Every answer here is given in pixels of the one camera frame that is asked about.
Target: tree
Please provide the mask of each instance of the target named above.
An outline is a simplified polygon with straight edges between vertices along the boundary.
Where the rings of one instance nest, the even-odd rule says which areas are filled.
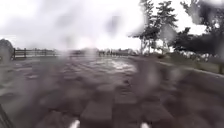
[[[155,28],[153,28],[153,8],[154,4],[152,3],[152,0],[141,0],[140,5],[143,7],[143,13],[145,15],[145,25],[144,25],[144,31],[139,35],[139,38],[141,39],[141,53],[143,50],[148,47],[150,49],[151,47],[151,38],[155,37]]]
[[[175,37],[176,34],[175,28],[177,25],[175,22],[177,19],[176,15],[172,14],[174,8],[170,7],[171,3],[171,1],[164,1],[159,3],[159,7],[156,8],[158,12],[155,16],[156,21],[154,25],[160,30],[158,35],[163,41],[163,49],[166,46],[169,47],[168,43]]]
[[[194,23],[205,25],[206,34],[197,39],[197,45],[189,43],[188,48],[194,49],[195,52],[208,53],[213,56],[223,57],[219,48],[223,46],[224,34],[224,9],[212,6],[203,0],[191,0],[191,4],[181,3],[187,14],[191,16]],[[223,73],[223,61],[219,63],[219,73]]]
[[[13,55],[13,51],[14,49],[10,41],[0,40],[0,58],[2,62],[8,62]]]

